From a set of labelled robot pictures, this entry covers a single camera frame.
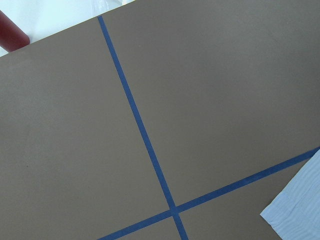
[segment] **striped cloth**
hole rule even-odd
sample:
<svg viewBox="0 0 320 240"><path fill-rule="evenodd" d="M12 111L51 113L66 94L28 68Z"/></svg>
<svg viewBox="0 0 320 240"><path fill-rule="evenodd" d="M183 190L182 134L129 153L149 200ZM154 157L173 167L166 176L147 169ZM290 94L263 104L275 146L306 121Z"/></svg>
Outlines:
<svg viewBox="0 0 320 240"><path fill-rule="evenodd" d="M283 240L320 240L320 150L260 215Z"/></svg>

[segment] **light blue cloth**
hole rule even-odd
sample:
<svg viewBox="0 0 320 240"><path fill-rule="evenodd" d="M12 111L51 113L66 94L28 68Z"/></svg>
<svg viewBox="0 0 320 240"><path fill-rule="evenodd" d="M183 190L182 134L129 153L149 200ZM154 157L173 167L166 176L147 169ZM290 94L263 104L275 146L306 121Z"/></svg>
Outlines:
<svg viewBox="0 0 320 240"><path fill-rule="evenodd" d="M283 240L320 240L320 150L260 215Z"/></svg>

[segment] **red cylinder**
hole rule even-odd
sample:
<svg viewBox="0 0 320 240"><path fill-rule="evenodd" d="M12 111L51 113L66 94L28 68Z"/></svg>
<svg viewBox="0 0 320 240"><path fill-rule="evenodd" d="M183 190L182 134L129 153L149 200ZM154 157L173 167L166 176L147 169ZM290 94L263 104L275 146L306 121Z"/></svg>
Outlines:
<svg viewBox="0 0 320 240"><path fill-rule="evenodd" d="M0 11L0 46L13 52L30 44L29 37Z"/></svg>

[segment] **red object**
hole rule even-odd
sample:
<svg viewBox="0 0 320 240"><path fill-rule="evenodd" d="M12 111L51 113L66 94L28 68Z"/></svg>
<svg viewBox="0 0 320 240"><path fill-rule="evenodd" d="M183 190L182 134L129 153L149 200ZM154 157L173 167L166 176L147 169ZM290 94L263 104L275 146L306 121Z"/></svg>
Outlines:
<svg viewBox="0 0 320 240"><path fill-rule="evenodd" d="M13 52L30 44L29 37L0 11L0 46Z"/></svg>

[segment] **blue tape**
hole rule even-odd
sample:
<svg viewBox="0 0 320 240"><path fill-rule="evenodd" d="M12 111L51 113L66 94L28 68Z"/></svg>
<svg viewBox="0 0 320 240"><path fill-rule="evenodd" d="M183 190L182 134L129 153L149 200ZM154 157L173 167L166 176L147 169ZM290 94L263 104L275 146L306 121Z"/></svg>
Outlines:
<svg viewBox="0 0 320 240"><path fill-rule="evenodd" d="M320 147L317 147L315 149L312 149L310 151L307 151L299 156L296 156L296 157L293 157L287 161L284 161L282 163L279 163L277 165L274 165L272 167L269 167L265 170L262 170L256 174L253 174L251 176L248 176L246 178L243 178L239 181L236 181L234 183L231 183L230 185L227 185L227 186L224 186L222 188L219 188L215 191L212 191L210 193L207 193L203 196L200 196L200 197L197 197L191 201L188 201L184 204L181 204L179 206L177 206L177 209L178 209L178 212L181 213L185 210L188 210L188 209L191 209L191 208L194 208L200 204L203 204L205 202L208 202L212 199L215 199L221 195L224 195L224 194L227 194L231 191L234 191L236 189L239 189L245 185L248 185L248 184L251 184L257 180L260 180L260 179L263 179L271 174L274 174L276 172L279 172L283 169L286 169L288 167L291 167L292 165L295 165L297 163L300 163L304 160L307 160L307 159L310 159L313 155L315 155L315 153L320 150Z"/></svg>
<svg viewBox="0 0 320 240"><path fill-rule="evenodd" d="M123 71L123 69L121 67L120 61L118 59L118 56L117 56L116 50L114 48L114 45L113 45L113 43L111 41L111 38L110 38L110 35L108 33L108 30L107 30L106 24L104 22L104 19L103 19L102 16L98 16L97 18L99 20L100 27L101 27L104 39L105 39L105 42L106 42L106 44L107 44L107 46L109 48L109 51L110 51L113 63L115 65L116 71L117 71L117 73L119 75L119 78L120 78L120 81L122 83L126 98L128 99L129 105L131 107L133 116L134 116L135 121L136 121L136 124L137 124L137 126L139 128L139 131L140 131L140 134L142 136L144 145L145 145L145 147L147 149L147 152L149 154L149 157L150 157L150 160L152 162L153 168L154 168L155 173L156 173L156 175L158 177L158 180L160 182L163 194L164 194L166 202L167 202L167 204L169 206L169 210L171 211L171 214L173 216L173 219L174 219L174 222L175 222L176 227L178 229L178 232L180 234L180 237L181 237L182 240L188 240L186 230L184 228L184 225L182 224L182 221L180 219L179 213L177 212L176 204L175 204L174 199L172 197L172 194L171 194L171 192L169 190L167 181L166 181L165 176L164 176L164 174L163 174L163 172L161 170L161 167L160 167L159 161L157 159L156 153L154 151L154 148L153 148L153 146L151 144L151 141L150 141L149 136L147 134L146 128L144 126L144 123L143 123L142 118L140 116L140 113L138 111L138 107L137 107L136 102L134 100L134 97L133 97L133 95L131 93L131 90L130 90L130 87L128 85L125 73L124 73L124 71Z"/></svg>
<svg viewBox="0 0 320 240"><path fill-rule="evenodd" d="M130 225L130 226L127 226L126 228L124 229L121 229L119 231L116 231L114 233L111 233L107 236L104 236L102 238L99 238L98 240L115 240L115 239L118 239L118 238L121 238L125 235L128 235L128 234L131 234L137 230L140 230L140 229L143 229L147 226L150 226L152 224L155 224L157 222L160 222L164 219L167 219L171 217L171 212L168 210L168 211L164 211L162 213L159 213L155 216L152 216L152 217L149 217L143 221L140 221L140 222L137 222L133 225Z"/></svg>

